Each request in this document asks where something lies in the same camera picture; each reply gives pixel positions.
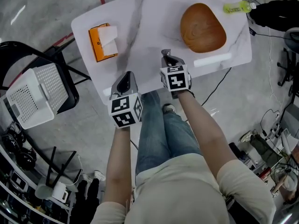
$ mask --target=white table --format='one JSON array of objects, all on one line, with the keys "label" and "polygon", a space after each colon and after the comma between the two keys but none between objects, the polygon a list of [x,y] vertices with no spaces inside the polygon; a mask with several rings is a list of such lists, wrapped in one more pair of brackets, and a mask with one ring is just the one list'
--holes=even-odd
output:
[{"label": "white table", "polygon": [[[162,88],[159,71],[161,50],[182,58],[191,76],[198,77],[251,61],[251,43],[246,14],[225,14],[225,3],[241,0],[115,0],[101,5],[77,18],[71,27],[83,61],[103,101],[103,90],[112,86],[125,71],[135,74],[141,94]],[[194,3],[207,4],[227,34],[225,45],[213,52],[192,52],[182,41],[180,20]],[[97,63],[90,44],[88,30],[103,23],[117,26],[116,44],[119,55]],[[232,59],[195,68],[194,60],[230,52]]]}]

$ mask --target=headphones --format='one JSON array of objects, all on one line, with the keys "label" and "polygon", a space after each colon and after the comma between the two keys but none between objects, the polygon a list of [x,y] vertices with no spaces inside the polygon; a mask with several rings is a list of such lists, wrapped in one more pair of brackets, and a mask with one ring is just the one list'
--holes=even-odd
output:
[{"label": "headphones", "polygon": [[26,137],[19,123],[13,122],[1,136],[5,148],[15,154],[17,164],[24,170],[31,170],[36,164],[36,153],[33,149],[23,147]]}]

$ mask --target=gray floor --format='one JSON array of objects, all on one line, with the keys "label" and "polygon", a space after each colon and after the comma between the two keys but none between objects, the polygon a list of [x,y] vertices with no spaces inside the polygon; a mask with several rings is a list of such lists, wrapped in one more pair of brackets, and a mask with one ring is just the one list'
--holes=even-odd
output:
[{"label": "gray floor", "polygon": [[[71,21],[75,17],[96,6],[100,6],[100,0],[0,0],[0,40],[21,41],[45,50],[71,32]],[[21,13],[14,20],[20,9]],[[269,34],[267,28],[252,24],[250,26],[258,33]],[[275,30],[270,31],[272,35],[283,35]],[[284,75],[276,66],[277,61],[285,63],[285,56],[282,55],[283,40],[272,38],[271,63],[270,39],[255,36],[251,37],[251,43],[252,62],[234,67],[204,106],[221,126],[229,142],[237,143],[240,136],[249,129],[260,130],[259,123],[263,114],[270,108],[281,111],[289,100],[287,95],[290,84],[277,86],[278,80]],[[64,56],[67,62],[80,57],[75,43],[67,48]],[[30,59],[32,57],[18,62],[9,71],[5,83],[9,84]],[[73,66],[86,72],[80,59]],[[193,79],[192,90],[200,103],[213,91],[225,72],[226,70],[218,71]],[[107,107],[103,105],[92,82],[77,85],[77,90],[80,102],[74,109],[57,115],[53,121],[30,129],[30,134],[49,156],[51,148],[58,147],[58,164],[67,159],[70,151],[76,150],[85,173],[97,169],[105,174],[114,126],[108,117]],[[162,104],[171,101],[168,92],[158,92]],[[185,117],[178,102],[173,101],[173,104],[178,113]],[[269,112],[263,122],[264,128],[269,128],[274,120],[275,116]],[[132,140],[137,145],[140,128],[140,125],[131,128]],[[137,150],[133,146],[131,150],[134,176]],[[68,173],[75,176],[79,168],[80,163],[75,158]]]}]

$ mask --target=tissue box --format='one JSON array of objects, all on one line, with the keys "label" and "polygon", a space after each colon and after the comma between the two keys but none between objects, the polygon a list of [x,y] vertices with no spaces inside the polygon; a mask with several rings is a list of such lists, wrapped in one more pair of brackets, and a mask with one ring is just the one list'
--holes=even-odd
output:
[{"label": "tissue box", "polygon": [[115,57],[118,54],[118,53],[116,53],[116,54],[112,54],[112,55],[109,55],[109,56],[104,55],[104,51],[103,51],[103,48],[102,48],[102,45],[101,45],[101,42],[100,42],[100,38],[99,38],[98,28],[108,27],[108,26],[110,26],[110,24],[105,23],[105,24],[96,26],[94,28],[91,28],[88,31],[89,38],[90,38],[90,43],[91,43],[91,46],[92,46],[92,49],[93,49],[93,54],[94,54],[95,60],[97,62],[109,59],[111,57]]}]

